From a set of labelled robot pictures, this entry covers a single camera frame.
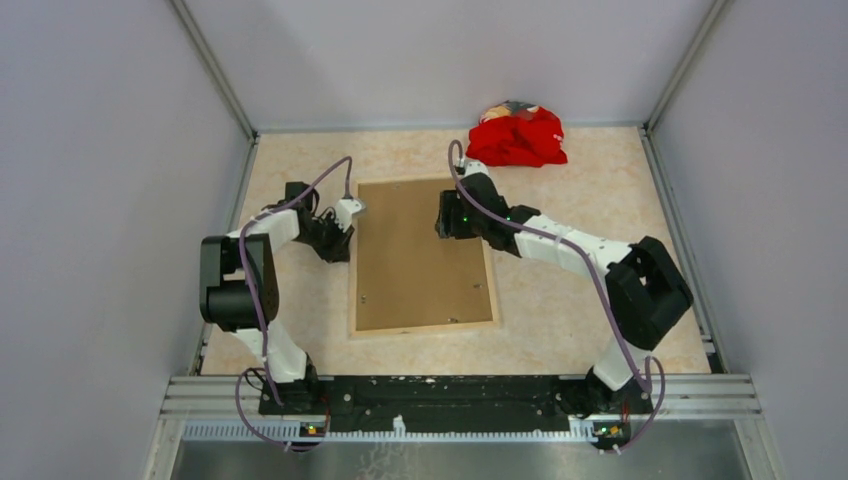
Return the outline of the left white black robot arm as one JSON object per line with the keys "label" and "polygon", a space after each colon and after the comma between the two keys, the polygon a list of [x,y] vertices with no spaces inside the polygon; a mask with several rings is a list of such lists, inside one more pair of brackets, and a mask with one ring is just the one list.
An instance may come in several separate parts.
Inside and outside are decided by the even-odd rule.
{"label": "left white black robot arm", "polygon": [[313,414],[325,399],[312,360],[281,318],[274,255],[299,243],[327,263],[348,262],[354,219],[366,205],[346,192],[319,213],[319,200],[315,186],[289,182],[283,199],[265,206],[241,229],[201,242],[200,314],[258,360],[248,372],[262,379],[259,411],[265,415]]}

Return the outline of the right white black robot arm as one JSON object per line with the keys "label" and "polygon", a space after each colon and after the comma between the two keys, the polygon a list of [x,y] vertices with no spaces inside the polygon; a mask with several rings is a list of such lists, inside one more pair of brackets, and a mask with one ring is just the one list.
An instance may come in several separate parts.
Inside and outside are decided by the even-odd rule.
{"label": "right white black robot arm", "polygon": [[440,192],[435,230],[442,239],[479,238],[496,251],[558,266],[592,282],[612,338],[586,376],[566,388],[567,413],[612,412],[635,389],[650,393],[653,353],[694,303],[660,240],[608,240],[560,224],[536,208],[510,206],[486,173],[466,175]]}

